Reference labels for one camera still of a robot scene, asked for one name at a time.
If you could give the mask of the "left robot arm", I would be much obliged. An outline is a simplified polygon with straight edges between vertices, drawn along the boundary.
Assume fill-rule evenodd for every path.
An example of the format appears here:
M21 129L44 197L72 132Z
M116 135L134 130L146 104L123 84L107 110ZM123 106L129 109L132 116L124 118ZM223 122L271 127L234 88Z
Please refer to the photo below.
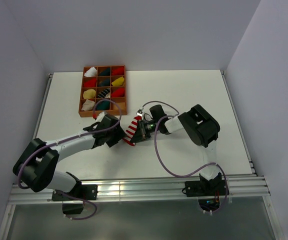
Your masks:
M82 193L81 180L72 173L56 171L57 164L79 152L104 144L108 147L117 144L126 136L120 120L101 112L95 123L75 135L52 141L42 141L40 138L31 140L12 169L18 186L35 193L53 189L63 192L70 200L79 198Z

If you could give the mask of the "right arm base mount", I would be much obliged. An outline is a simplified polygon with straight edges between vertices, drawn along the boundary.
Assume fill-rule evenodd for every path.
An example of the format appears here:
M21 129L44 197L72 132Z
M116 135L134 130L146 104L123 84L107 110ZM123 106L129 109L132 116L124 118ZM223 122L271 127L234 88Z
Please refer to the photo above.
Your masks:
M220 197L228 197L229 189L226 182L220 176L216 179L206 180L189 180L184 183L184 188L181 192L186 197L209 197L198 200L198 204L203 211L213 212L220 208Z

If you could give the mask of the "beige red sock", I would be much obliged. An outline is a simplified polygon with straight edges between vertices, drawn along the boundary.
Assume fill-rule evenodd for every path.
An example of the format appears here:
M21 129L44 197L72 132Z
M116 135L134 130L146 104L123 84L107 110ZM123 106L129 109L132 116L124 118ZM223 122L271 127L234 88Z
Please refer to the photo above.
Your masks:
M82 112L91 111L91 110L93 110L95 104L96 103L93 100L86 99L85 102L82 104L81 111Z

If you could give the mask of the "red white striped santa sock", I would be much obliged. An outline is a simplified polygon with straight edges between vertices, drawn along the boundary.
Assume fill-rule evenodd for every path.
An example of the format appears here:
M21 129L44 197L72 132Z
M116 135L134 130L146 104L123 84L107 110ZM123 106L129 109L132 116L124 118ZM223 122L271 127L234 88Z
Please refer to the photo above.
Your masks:
M122 138L122 140L127 143L128 145L134 147L136 143L132 143L131 139L134 136L137 126L138 126L138 121L142 120L141 116L135 116L133 120L131 121L130 125L126 128L125 133L126 136Z

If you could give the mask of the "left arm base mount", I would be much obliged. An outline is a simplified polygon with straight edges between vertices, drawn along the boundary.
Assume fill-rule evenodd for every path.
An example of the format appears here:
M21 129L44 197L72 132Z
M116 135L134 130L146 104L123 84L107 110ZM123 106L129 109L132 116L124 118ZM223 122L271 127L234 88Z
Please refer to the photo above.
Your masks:
M54 190L51 200L53 202L62 202L62 213L66 218L72 220L86 220L93 217L98 207L92 202L97 199L97 184L81 184L74 187L70 192ZM91 206L92 213L88 216L80 216L86 207Z

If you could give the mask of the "dark green reindeer sock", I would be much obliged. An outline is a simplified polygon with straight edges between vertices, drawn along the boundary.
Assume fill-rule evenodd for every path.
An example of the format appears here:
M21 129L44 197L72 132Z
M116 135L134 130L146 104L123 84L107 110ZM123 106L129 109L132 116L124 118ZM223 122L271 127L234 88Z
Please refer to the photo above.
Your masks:
M100 100L96 103L96 111L107 111L110 110L111 102L109 100Z

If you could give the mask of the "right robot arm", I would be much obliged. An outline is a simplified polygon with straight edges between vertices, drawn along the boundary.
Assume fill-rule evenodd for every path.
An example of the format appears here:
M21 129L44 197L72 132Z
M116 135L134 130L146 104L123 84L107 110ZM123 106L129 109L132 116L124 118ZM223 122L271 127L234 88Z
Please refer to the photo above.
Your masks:
M167 173L176 178L188 178L194 174L199 174L200 189L206 195L213 194L224 175L220 167L215 163L215 153L211 146L220 132L219 123L201 105L193 106L189 111L180 113L176 110L175 115L167 115L158 101L149 111L151 120L145 118L144 109L137 111L139 119L136 121L136 128L132 129L129 143L137 143L149 140L154 134L154 150L157 159ZM186 175L178 175L169 170L163 163L157 146L157 133L170 135L176 131L185 130L189 139L198 146L202 155L202 166Z

